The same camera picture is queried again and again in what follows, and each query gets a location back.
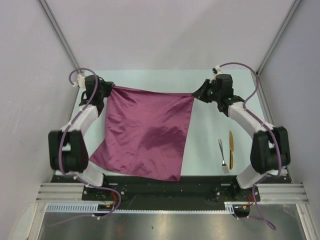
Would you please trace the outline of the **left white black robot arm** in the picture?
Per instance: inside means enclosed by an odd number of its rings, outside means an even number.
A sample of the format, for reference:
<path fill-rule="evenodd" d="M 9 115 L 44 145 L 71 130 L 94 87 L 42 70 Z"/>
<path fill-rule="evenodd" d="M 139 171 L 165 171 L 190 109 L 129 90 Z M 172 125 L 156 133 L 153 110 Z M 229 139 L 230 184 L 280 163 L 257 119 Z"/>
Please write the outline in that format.
<path fill-rule="evenodd" d="M 84 136 L 91 124 L 98 119 L 115 86 L 98 75 L 77 76 L 77 87 L 84 89 L 79 103 L 79 112 L 59 130 L 48 134 L 49 162 L 54 171 L 72 175 L 87 186 L 100 200 L 110 196 L 111 188 L 104 184 L 104 175 L 89 163 L 89 154 Z"/>

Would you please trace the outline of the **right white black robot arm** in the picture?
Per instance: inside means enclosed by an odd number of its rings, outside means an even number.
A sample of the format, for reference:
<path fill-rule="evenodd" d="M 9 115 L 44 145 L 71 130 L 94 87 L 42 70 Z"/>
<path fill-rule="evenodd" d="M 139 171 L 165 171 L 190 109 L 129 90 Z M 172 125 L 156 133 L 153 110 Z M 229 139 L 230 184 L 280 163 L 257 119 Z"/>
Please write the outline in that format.
<path fill-rule="evenodd" d="M 236 176 L 231 196 L 242 201 L 249 189 L 265 177 L 278 177 L 282 168 L 291 162 L 288 131 L 260 119 L 246 107 L 246 102 L 234 94 L 232 76 L 217 74 L 206 79 L 192 96 L 204 103 L 215 102 L 219 112 L 238 123 L 251 137 L 250 163 Z"/>

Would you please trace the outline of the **magenta satin napkin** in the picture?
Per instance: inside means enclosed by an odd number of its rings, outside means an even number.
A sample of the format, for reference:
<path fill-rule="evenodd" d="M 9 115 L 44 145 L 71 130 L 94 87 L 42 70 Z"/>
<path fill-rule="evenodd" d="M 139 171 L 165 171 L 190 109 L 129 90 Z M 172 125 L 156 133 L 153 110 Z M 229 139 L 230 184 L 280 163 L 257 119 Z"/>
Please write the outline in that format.
<path fill-rule="evenodd" d="M 114 87 L 104 140 L 90 161 L 113 173 L 178 182 L 194 100 L 191 93 Z"/>

